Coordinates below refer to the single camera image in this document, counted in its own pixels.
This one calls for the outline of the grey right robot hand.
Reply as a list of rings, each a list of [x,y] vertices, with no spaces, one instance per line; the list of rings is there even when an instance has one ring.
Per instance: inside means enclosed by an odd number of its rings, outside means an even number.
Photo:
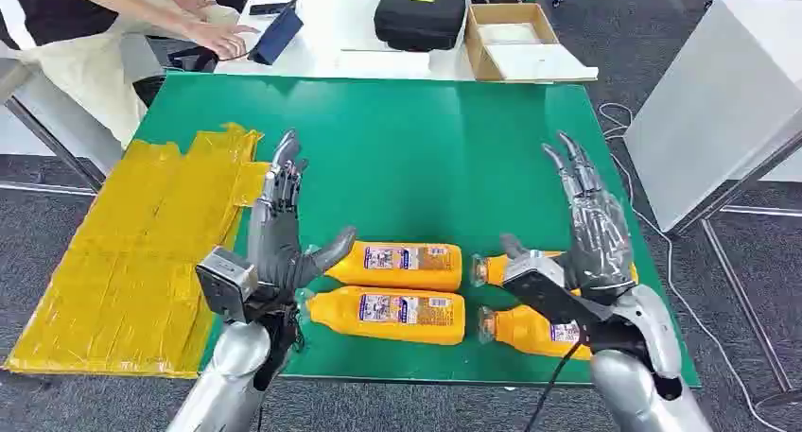
[[[560,153],[543,151],[554,163],[569,210],[570,246],[560,260],[519,252],[511,234],[503,236],[512,256],[502,288],[532,306],[584,303],[613,307],[628,303],[640,286],[632,274],[634,253],[623,207],[606,188],[585,149],[564,132]]]

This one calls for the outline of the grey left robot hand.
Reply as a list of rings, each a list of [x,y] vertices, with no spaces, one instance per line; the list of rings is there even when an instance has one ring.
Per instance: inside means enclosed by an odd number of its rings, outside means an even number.
[[[341,261],[357,239],[357,229],[348,226],[326,246],[302,251],[298,201],[307,160],[297,159],[300,151],[297,132],[287,131],[274,150],[248,231],[247,260],[254,264],[259,283],[289,297]]]

